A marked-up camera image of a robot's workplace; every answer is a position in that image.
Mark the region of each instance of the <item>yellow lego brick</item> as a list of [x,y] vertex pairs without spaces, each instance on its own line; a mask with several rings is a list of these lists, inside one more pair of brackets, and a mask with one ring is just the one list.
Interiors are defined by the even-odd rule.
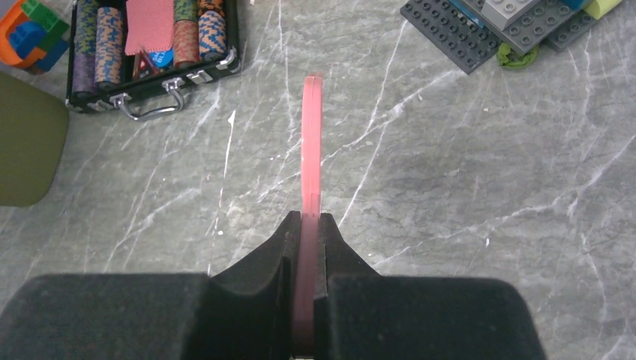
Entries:
[[622,0],[592,0],[583,10],[594,19],[601,19],[605,14],[609,13]]

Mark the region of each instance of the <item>case handle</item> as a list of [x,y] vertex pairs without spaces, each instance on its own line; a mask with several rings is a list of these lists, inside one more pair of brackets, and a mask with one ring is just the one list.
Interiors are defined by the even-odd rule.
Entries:
[[176,77],[174,79],[169,79],[161,83],[161,86],[166,89],[166,92],[172,95],[175,100],[177,100],[176,106],[165,106],[160,107],[159,109],[150,110],[148,112],[144,112],[141,115],[137,115],[131,111],[130,107],[128,107],[128,100],[131,99],[131,96],[128,93],[121,93],[110,98],[110,102],[115,105],[116,108],[120,109],[126,116],[133,119],[136,122],[147,122],[150,119],[158,118],[159,116],[165,116],[173,113],[178,113],[183,110],[185,105],[185,100],[181,92],[179,92],[179,86],[182,86],[185,82],[182,78]]

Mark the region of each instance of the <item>floor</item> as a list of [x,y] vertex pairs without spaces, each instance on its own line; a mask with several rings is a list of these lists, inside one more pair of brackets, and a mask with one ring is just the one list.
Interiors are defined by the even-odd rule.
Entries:
[[[503,279],[550,359],[636,359],[633,1],[568,51],[471,76],[401,0],[239,1],[239,76],[144,124],[74,114],[50,193],[0,208],[0,308],[40,274],[213,275],[254,249],[300,208],[320,72],[322,208],[377,271]],[[23,78],[62,97],[65,61]]]

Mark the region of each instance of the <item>orange toy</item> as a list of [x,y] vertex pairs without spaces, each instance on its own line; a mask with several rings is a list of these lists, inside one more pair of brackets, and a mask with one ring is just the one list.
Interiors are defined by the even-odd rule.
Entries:
[[20,69],[27,69],[35,64],[37,60],[44,59],[44,56],[46,56],[42,49],[36,47],[25,59],[21,59],[9,43],[9,34],[14,32],[21,23],[29,21],[29,18],[22,12],[20,7],[24,2],[25,0],[16,1],[13,7],[0,20],[0,61]]

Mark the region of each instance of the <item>stack of poker chips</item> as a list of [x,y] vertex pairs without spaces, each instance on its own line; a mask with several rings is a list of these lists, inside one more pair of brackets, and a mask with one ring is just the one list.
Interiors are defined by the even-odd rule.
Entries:
[[225,57],[226,51],[225,19],[217,11],[208,10],[199,18],[201,58],[207,62],[217,61]]
[[197,0],[175,0],[175,22],[197,21]]
[[223,0],[199,0],[199,17],[202,17],[208,11],[214,11],[225,18]]
[[73,38],[73,96],[87,98],[95,88],[95,35],[98,24],[97,0],[77,2],[75,37]]
[[176,68],[184,68],[200,61],[197,7],[197,0],[175,0],[172,49]]
[[122,13],[114,7],[100,7],[97,12],[97,46],[95,84],[100,90],[122,82],[124,29]]

